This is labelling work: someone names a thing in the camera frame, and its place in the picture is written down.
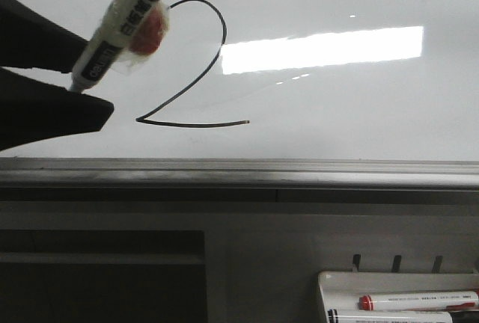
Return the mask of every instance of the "white tray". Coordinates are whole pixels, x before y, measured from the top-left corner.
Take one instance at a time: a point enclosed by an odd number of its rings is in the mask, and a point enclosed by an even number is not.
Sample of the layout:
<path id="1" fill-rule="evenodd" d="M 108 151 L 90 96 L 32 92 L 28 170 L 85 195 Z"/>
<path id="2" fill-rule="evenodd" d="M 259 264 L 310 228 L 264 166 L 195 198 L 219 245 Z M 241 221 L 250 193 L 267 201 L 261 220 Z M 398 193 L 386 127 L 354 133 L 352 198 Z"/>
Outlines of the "white tray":
<path id="1" fill-rule="evenodd" d="M 479 274 L 419 274 L 324 271 L 318 276 L 322 323 L 330 309 L 359 310 L 359 298 L 370 293 L 462 290 L 479 287 Z"/>

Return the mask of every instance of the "white whiteboard surface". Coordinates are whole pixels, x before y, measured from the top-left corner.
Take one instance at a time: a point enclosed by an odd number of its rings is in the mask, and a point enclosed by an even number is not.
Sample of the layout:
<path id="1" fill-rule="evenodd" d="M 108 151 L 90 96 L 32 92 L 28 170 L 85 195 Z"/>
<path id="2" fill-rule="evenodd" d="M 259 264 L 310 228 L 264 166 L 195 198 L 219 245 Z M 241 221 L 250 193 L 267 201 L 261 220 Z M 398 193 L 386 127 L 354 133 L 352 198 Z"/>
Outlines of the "white whiteboard surface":
<path id="1" fill-rule="evenodd" d="M 111 0 L 20 1 L 89 39 Z M 230 75 L 220 60 L 152 119 L 250 124 L 178 129 L 136 123 L 193 80 L 217 50 L 216 15 L 188 3 L 171 11 L 171 30 L 143 67 L 128 76 L 110 70 L 85 92 L 115 104 L 101 132 L 26 144 L 0 156 L 479 160 L 479 0 L 209 1 L 227 21 L 229 44 L 421 27 L 421 51 L 412 58 L 360 62 L 349 56 L 342 64 L 317 61 L 325 66 L 295 69 L 286 63 L 282 70 Z M 348 40 L 347 34 L 336 38 Z M 348 43 L 332 42 L 335 47 L 321 48 L 326 59 L 330 52 L 351 54 Z M 70 86 L 69 75 L 15 71 Z"/>

